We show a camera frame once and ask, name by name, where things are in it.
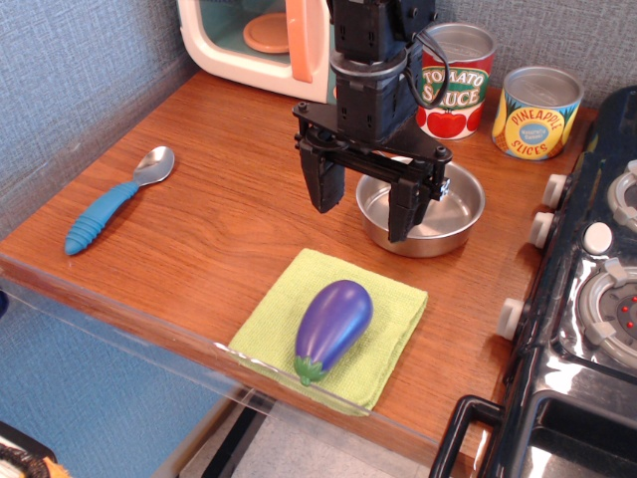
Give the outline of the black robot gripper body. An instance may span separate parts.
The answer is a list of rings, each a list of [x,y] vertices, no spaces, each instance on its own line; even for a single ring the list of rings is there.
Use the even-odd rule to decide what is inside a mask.
[[[341,52],[330,56],[336,78],[332,105],[301,102],[293,109],[302,139],[339,149],[335,160],[344,174],[353,169],[384,180],[420,182],[430,200],[447,193],[445,167],[452,158],[442,144],[416,123],[422,46],[412,43],[384,62],[358,62]]]

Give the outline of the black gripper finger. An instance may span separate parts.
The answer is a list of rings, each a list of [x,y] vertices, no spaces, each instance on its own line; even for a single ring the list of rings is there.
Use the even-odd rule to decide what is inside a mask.
[[[420,224],[430,201],[430,188],[420,182],[399,179],[389,192],[388,239],[403,242]]]
[[[335,162],[340,150],[317,146],[307,139],[300,141],[299,149],[311,203],[318,212],[327,213],[344,194],[344,167]]]

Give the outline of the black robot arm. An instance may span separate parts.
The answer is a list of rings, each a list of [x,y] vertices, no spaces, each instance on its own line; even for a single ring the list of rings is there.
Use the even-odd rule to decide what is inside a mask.
[[[293,109],[301,166],[314,208],[327,213],[356,170],[389,184],[388,239],[404,241],[447,192],[451,152],[417,124],[448,91],[446,54],[427,32],[432,1],[330,1],[333,105]]]

